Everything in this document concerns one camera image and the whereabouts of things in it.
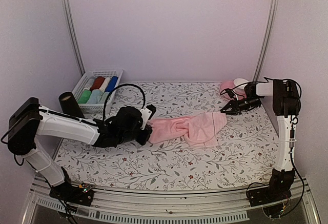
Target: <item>white wall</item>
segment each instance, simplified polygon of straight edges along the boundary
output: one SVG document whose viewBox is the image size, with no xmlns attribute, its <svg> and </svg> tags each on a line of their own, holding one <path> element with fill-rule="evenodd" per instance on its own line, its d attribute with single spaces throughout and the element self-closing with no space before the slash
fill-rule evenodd
<svg viewBox="0 0 328 224">
<path fill-rule="evenodd" d="M 279 0 L 262 76 L 302 86 L 295 161 L 328 223 L 328 0 Z"/>
<path fill-rule="evenodd" d="M 79 79 L 61 0 L 0 0 L 0 134 L 29 97 L 59 110 L 58 96 Z M 43 139 L 52 152 L 56 139 Z M 0 144 L 0 223 L 17 224 L 33 180 Z"/>
<path fill-rule="evenodd" d="M 124 80 L 251 79 L 270 0 L 70 0 L 86 70 Z"/>
</svg>

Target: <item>black cylinder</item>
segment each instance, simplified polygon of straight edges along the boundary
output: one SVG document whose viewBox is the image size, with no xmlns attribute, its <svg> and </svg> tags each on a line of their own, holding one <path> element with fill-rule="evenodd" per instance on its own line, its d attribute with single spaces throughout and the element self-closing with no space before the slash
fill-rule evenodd
<svg viewBox="0 0 328 224">
<path fill-rule="evenodd" d="M 77 101 L 71 92 L 64 92 L 59 96 L 59 103 L 64 114 L 85 118 Z"/>
</svg>

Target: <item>floral tablecloth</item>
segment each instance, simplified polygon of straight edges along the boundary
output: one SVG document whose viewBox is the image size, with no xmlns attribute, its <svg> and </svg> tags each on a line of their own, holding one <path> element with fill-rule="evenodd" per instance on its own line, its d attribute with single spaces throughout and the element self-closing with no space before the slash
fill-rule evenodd
<svg viewBox="0 0 328 224">
<path fill-rule="evenodd" d="M 219 83 L 137 83 L 154 117 L 178 117 L 219 111 L 227 102 Z M 125 105 L 140 107 L 133 87 L 116 92 L 111 115 Z M 203 190 L 245 186 L 268 181 L 276 158 L 278 137 L 264 110 L 256 108 L 228 116 L 216 135 L 218 147 L 190 147 L 183 138 L 145 146 L 127 142 L 117 148 L 95 148 L 64 139 L 55 161 L 71 179 L 98 186 L 143 190 Z"/>
</svg>

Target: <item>pink bowl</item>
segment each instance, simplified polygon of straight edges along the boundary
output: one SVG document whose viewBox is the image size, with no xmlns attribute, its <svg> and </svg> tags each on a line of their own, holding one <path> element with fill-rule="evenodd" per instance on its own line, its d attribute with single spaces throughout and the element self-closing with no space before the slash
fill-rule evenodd
<svg viewBox="0 0 328 224">
<path fill-rule="evenodd" d="M 227 80 L 226 82 L 222 82 L 221 85 L 220 85 L 220 92 L 226 88 L 234 88 L 235 87 L 235 84 L 234 84 L 234 81 L 233 80 Z M 236 88 L 234 89 L 234 92 L 239 94 L 239 95 L 242 95 L 243 97 L 246 97 L 246 94 L 243 90 L 239 89 L 239 88 Z M 227 99 L 231 99 L 228 94 L 224 94 L 223 95 L 225 98 Z"/>
</svg>

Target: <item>white basket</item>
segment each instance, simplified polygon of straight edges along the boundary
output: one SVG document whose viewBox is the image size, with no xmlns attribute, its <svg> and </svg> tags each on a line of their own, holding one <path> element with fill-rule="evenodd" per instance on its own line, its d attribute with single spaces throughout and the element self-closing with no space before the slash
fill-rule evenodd
<svg viewBox="0 0 328 224">
<path fill-rule="evenodd" d="M 113 76 L 117 76 L 117 82 L 115 87 L 117 87 L 119 85 L 119 82 L 121 80 L 123 74 L 123 70 L 122 69 L 109 69 L 109 70 L 95 70 L 95 71 L 88 71 L 86 72 L 82 78 L 79 80 L 79 82 L 76 84 L 75 88 L 73 89 L 72 93 L 75 97 L 76 100 L 78 100 L 80 98 L 80 96 L 83 93 L 83 88 L 86 85 L 86 83 L 88 82 L 88 80 L 91 77 L 99 77 L 102 76 L 104 78 L 107 77 L 113 77 Z M 106 105 L 106 114 L 108 114 L 111 110 L 114 98 L 115 98 L 115 93 L 116 91 L 113 92 L 113 94 L 111 95 L 111 97 L 109 98 L 107 105 Z M 103 109 L 104 109 L 104 104 L 78 104 L 82 110 L 83 114 L 102 114 L 103 113 Z"/>
</svg>

